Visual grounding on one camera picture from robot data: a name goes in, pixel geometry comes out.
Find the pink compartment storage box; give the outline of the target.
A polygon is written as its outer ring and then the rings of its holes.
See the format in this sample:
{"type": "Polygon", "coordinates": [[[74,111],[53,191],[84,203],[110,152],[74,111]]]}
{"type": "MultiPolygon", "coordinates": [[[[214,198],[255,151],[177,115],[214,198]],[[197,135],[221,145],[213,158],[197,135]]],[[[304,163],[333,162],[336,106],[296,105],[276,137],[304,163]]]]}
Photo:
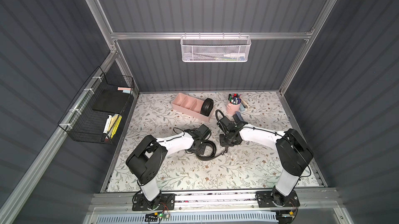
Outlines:
{"type": "Polygon", "coordinates": [[[201,113],[204,103],[204,100],[186,94],[178,93],[176,98],[172,101],[171,105],[173,110],[175,111],[181,112],[204,122],[209,122],[215,112],[215,107],[212,107],[209,115],[204,115],[201,113]]]}

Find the long black belt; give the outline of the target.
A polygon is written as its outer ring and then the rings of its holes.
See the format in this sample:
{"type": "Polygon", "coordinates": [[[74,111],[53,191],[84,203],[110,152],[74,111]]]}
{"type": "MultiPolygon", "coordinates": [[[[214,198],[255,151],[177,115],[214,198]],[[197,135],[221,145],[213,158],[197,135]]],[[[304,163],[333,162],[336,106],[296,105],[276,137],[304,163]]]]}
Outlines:
{"type": "Polygon", "coordinates": [[[203,101],[200,114],[208,117],[213,107],[214,107],[214,101],[211,98],[207,98],[206,100],[203,101]]]}

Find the black belt with end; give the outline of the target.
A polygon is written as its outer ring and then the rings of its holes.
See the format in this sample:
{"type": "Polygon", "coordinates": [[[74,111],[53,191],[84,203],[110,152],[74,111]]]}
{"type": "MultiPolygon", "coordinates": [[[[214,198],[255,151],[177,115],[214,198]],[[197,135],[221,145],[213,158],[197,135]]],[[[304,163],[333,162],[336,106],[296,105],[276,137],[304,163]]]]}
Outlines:
{"type": "Polygon", "coordinates": [[[195,156],[201,161],[211,161],[217,157],[225,155],[228,152],[228,147],[224,147],[224,150],[217,153],[217,146],[212,141],[205,141],[201,145],[201,152],[197,152],[195,156]]]}

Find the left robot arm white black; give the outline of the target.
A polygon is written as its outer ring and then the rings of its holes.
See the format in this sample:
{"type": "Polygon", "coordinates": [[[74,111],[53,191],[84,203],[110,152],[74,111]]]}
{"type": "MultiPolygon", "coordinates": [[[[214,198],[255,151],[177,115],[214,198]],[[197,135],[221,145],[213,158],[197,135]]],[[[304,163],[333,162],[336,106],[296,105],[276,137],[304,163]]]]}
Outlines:
{"type": "Polygon", "coordinates": [[[156,175],[167,156],[183,150],[190,153],[200,151],[210,135],[210,129],[203,124],[198,128],[180,130],[179,133],[170,137],[145,136],[126,159],[126,166],[137,178],[144,198],[154,201],[161,194],[156,175]]]}

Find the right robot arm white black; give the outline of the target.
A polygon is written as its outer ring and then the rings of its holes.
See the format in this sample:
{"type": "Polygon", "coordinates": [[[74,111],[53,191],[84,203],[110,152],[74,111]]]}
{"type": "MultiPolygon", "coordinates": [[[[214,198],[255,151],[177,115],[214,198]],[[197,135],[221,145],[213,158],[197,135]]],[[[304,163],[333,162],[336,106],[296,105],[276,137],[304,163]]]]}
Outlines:
{"type": "Polygon", "coordinates": [[[232,147],[242,142],[253,142],[277,152],[283,169],[273,191],[276,196],[288,197],[314,157],[300,133],[295,129],[272,131],[256,127],[244,121],[239,112],[233,116],[234,121],[221,110],[217,110],[215,116],[222,130],[219,138],[221,146],[232,147]]]}

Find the grey blue stapler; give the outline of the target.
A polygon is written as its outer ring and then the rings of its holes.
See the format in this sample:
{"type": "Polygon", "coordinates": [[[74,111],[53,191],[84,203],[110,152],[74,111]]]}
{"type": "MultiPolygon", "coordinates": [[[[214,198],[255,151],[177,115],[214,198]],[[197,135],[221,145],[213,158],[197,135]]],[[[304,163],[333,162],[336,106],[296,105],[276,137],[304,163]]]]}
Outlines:
{"type": "Polygon", "coordinates": [[[233,115],[233,119],[236,123],[239,122],[244,122],[245,120],[243,119],[241,113],[239,111],[236,111],[235,114],[233,115]]]}

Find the pink pen cup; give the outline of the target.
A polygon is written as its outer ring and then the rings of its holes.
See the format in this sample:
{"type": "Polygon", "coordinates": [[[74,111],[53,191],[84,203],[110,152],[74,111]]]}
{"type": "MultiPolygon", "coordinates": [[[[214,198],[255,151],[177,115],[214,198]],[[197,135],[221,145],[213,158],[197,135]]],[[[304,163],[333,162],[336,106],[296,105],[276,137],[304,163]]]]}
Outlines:
{"type": "Polygon", "coordinates": [[[230,115],[234,115],[237,111],[240,111],[241,104],[242,100],[240,98],[240,94],[229,94],[228,104],[226,106],[227,113],[230,115]]]}

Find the white perforated front panel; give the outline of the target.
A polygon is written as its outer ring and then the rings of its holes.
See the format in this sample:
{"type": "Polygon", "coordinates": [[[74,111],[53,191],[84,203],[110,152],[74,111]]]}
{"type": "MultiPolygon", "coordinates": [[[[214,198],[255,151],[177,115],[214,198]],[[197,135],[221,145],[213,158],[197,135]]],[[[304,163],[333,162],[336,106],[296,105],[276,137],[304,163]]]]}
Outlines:
{"type": "Polygon", "coordinates": [[[275,212],[175,212],[162,219],[153,214],[109,214],[99,215],[96,224],[278,224],[275,212]]]}

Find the yellow marker in basket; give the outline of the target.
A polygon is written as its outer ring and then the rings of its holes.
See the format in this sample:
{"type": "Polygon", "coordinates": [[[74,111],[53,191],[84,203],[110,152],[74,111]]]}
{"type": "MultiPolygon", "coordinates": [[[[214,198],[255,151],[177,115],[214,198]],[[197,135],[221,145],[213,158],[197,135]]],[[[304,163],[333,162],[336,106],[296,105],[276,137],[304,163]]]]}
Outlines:
{"type": "Polygon", "coordinates": [[[114,135],[117,132],[117,129],[119,127],[119,124],[120,124],[121,120],[122,120],[122,116],[121,115],[115,114],[114,116],[111,117],[110,125],[109,125],[108,130],[107,130],[108,139],[111,140],[114,137],[114,135]]]}

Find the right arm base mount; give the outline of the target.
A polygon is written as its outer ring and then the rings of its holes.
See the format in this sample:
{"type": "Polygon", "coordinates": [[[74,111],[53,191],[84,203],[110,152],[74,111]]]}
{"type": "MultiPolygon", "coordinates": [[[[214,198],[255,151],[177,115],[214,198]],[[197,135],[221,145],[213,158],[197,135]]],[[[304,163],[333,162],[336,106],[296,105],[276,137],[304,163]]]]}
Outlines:
{"type": "Polygon", "coordinates": [[[288,196],[284,196],[276,189],[255,192],[255,199],[260,208],[267,207],[299,207],[300,202],[296,191],[292,191],[288,196]]]}

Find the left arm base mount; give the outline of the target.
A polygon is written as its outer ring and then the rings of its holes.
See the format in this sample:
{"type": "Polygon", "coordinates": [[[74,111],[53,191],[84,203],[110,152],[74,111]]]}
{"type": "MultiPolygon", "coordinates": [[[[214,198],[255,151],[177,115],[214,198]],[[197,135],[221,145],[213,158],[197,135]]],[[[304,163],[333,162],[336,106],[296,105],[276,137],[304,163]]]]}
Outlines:
{"type": "Polygon", "coordinates": [[[173,210],[175,207],[175,194],[160,193],[154,200],[148,200],[143,193],[138,192],[132,199],[132,211],[163,211],[173,210]]]}

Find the aluminium front rail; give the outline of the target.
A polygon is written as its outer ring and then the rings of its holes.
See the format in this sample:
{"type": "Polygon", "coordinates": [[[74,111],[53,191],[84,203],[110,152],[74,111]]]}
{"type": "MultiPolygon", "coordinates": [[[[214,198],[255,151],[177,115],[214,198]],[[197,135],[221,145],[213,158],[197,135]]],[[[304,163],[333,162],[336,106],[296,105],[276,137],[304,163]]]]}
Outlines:
{"type": "MultiPolygon", "coordinates": [[[[343,206],[343,201],[335,188],[296,188],[300,208],[335,208],[343,206]]],[[[174,211],[189,210],[221,211],[250,210],[258,208],[257,189],[176,191],[174,211]]],[[[98,193],[91,200],[89,212],[131,212],[133,193],[98,193]]]]}

